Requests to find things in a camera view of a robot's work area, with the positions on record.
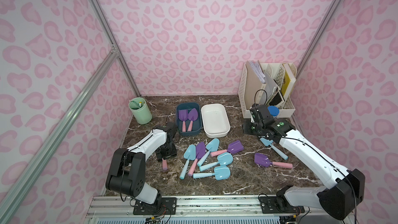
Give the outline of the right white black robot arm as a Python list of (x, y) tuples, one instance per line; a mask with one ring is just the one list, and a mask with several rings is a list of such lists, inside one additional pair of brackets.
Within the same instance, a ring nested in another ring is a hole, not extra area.
[(365, 175), (361, 171), (350, 170), (334, 161), (308, 141), (289, 120), (275, 118), (267, 106), (254, 104), (250, 114), (251, 119), (243, 124), (245, 134), (289, 150), (323, 184), (321, 187), (285, 186), (276, 194), (275, 204), (280, 211), (297, 206), (318, 208), (341, 221), (356, 211), (364, 199)]

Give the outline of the blue lid pencil tube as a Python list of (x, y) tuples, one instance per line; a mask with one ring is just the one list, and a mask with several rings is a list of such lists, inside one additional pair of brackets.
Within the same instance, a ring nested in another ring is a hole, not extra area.
[(274, 118), (276, 118), (280, 113), (279, 108), (277, 108), (276, 106), (268, 106), (267, 109), (270, 115), (273, 116)]

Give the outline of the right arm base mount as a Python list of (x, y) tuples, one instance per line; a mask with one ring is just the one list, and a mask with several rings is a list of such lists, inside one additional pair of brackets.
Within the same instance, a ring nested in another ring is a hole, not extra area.
[(281, 196), (259, 194), (258, 200), (263, 214), (294, 214), (298, 216), (305, 213), (304, 207), (292, 206)]

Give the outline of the blue pointed shovel middle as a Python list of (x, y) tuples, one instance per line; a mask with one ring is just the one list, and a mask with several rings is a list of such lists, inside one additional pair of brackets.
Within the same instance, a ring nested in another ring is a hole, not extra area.
[(209, 156), (209, 154), (211, 152), (217, 151), (218, 147), (219, 147), (219, 139), (215, 138), (212, 141), (210, 141), (207, 145), (206, 145), (206, 149), (207, 152), (205, 153), (205, 155), (198, 161), (197, 165), (200, 167), (202, 166), (202, 164), (205, 162), (205, 160), (207, 159), (207, 157)]

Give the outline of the blue pointed shovel left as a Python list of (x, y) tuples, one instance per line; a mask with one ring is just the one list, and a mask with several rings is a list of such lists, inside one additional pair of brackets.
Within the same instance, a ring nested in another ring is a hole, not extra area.
[(183, 157), (186, 159), (186, 162), (179, 176), (181, 180), (185, 178), (190, 161), (196, 159), (196, 146), (193, 144), (189, 145)]

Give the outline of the purple square shovel middle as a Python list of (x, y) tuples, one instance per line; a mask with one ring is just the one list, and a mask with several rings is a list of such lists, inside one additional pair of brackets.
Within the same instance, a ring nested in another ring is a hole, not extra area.
[(229, 152), (231, 154), (235, 154), (235, 153), (238, 153), (238, 152), (243, 151), (243, 150), (244, 150), (244, 147), (243, 147), (241, 141), (237, 140), (237, 141), (234, 141), (234, 142), (230, 143), (227, 149), (211, 152), (210, 155), (212, 157), (215, 157), (215, 156), (218, 156), (218, 155), (223, 154), (225, 152)]

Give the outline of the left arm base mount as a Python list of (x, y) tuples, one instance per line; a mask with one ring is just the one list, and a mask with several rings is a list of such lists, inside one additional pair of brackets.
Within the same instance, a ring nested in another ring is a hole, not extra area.
[(153, 204), (135, 200), (133, 215), (175, 215), (177, 207), (176, 197), (163, 197), (158, 193)]

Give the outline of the blue square shovel front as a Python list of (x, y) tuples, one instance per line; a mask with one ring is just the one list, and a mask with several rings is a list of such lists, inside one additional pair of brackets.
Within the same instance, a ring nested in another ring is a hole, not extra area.
[(214, 168), (212, 173), (194, 173), (192, 177), (194, 179), (214, 177), (216, 180), (228, 179), (231, 175), (231, 171), (227, 166), (218, 166)]

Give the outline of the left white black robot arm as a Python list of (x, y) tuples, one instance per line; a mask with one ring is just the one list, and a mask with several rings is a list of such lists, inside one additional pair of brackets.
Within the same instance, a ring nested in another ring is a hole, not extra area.
[(146, 183), (146, 161), (153, 153), (159, 162), (177, 156), (173, 141), (176, 132), (177, 125), (168, 122), (166, 125), (156, 126), (137, 144), (117, 149), (108, 171), (106, 189), (159, 207), (160, 193)]

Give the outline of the aluminium front rail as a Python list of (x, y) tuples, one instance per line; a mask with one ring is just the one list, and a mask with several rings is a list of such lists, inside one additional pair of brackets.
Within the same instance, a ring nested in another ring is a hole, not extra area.
[(85, 224), (338, 224), (317, 208), (300, 207), (287, 213), (266, 210), (265, 195), (169, 196), (156, 213), (127, 198), (95, 197)]

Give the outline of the white desk file organizer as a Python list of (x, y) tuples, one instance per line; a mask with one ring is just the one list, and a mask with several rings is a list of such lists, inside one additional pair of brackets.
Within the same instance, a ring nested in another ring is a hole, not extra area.
[(243, 66), (238, 96), (243, 118), (251, 118), (254, 104), (275, 106), (278, 118), (290, 118), (295, 112), (290, 94), (296, 82), (293, 63), (247, 61)]

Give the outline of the blue round shovel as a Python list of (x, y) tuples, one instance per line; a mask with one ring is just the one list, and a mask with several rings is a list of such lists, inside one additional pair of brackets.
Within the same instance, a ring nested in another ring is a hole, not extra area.
[(202, 165), (199, 167), (199, 170), (201, 172), (208, 170), (212, 167), (215, 167), (217, 165), (219, 166), (228, 166), (229, 164), (231, 164), (233, 162), (233, 156), (229, 153), (229, 152), (225, 152), (222, 153), (220, 155), (217, 156), (217, 160), (216, 162), (212, 162), (212, 163), (208, 163), (206, 165)]

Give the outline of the blue pointed shovel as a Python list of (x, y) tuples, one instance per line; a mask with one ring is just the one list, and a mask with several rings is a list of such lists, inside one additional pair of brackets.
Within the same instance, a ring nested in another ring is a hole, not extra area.
[(189, 145), (183, 157), (186, 159), (186, 162), (179, 176), (181, 180), (185, 178), (190, 161), (196, 159), (196, 146), (193, 144)]
[(202, 164), (205, 162), (205, 160), (207, 159), (207, 157), (209, 156), (209, 154), (211, 152), (217, 151), (218, 147), (219, 147), (219, 139), (215, 138), (212, 141), (210, 141), (207, 145), (206, 145), (206, 149), (207, 152), (205, 153), (205, 155), (198, 161), (197, 165), (200, 167), (202, 166)]

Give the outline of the purple square shovel pink handle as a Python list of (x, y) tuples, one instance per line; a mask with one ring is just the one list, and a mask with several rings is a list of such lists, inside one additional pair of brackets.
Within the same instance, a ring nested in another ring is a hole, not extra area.
[(186, 132), (186, 130), (187, 130), (186, 121), (188, 119), (188, 110), (179, 110), (178, 118), (179, 118), (180, 122), (182, 123), (181, 132)]

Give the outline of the purple pointed shovel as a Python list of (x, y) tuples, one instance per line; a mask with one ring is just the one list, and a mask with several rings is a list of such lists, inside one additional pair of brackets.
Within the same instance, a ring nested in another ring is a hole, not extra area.
[(196, 108), (193, 108), (191, 111), (189, 111), (188, 120), (190, 121), (190, 123), (187, 128), (188, 132), (192, 131), (193, 123), (198, 119), (198, 115), (198, 110)]
[(193, 173), (195, 171), (195, 168), (197, 166), (198, 161), (205, 155), (206, 153), (206, 147), (204, 142), (200, 142), (196, 145), (196, 157), (194, 159), (194, 162), (192, 166), (190, 167), (188, 171), (188, 176), (192, 177)]

